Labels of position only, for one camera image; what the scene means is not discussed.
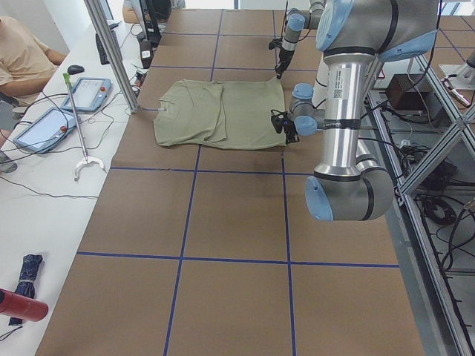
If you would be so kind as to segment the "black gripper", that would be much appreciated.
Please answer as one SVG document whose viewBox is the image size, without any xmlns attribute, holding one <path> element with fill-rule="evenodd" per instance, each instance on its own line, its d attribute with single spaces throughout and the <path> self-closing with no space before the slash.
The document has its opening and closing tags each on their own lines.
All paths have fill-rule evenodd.
<svg viewBox="0 0 475 356">
<path fill-rule="evenodd" d="M 286 144 L 300 141 L 294 122 L 289 118 L 287 111 L 271 110 L 271 123 L 277 134 L 282 132 L 286 135 Z"/>
<path fill-rule="evenodd" d="M 296 47 L 296 42 L 290 42 L 284 38 L 273 39 L 269 43 L 268 48 L 270 50 L 274 50 L 276 48 L 279 49 L 279 59 L 275 66 L 275 74 L 277 79 L 281 79 L 285 73 L 285 70 L 287 70 L 289 67 Z"/>
</svg>

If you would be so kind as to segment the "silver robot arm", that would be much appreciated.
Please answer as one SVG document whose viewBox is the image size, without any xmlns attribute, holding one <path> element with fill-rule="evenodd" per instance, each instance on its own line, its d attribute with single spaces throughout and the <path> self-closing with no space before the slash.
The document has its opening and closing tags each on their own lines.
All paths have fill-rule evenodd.
<svg viewBox="0 0 475 356">
<path fill-rule="evenodd" d="M 275 66 L 275 75 L 280 79 L 291 64 L 297 44 L 303 38 L 303 30 L 317 30 L 326 1 L 310 1 L 309 10 L 303 11 L 295 8 L 286 9 L 281 36 L 273 39 L 269 50 L 278 49 L 278 63 Z"/>
<path fill-rule="evenodd" d="M 301 32 L 316 32 L 315 46 L 327 66 L 326 96 L 298 84 L 289 110 L 272 124 L 288 142 L 322 131 L 324 149 L 305 186 L 310 214 L 317 220 L 374 220 L 393 201 L 388 172 L 359 138 L 364 98 L 386 62 L 428 52 L 438 28 L 437 1 L 312 1 L 307 11 L 288 10 L 279 49 L 277 76 L 289 67 Z"/>
</svg>

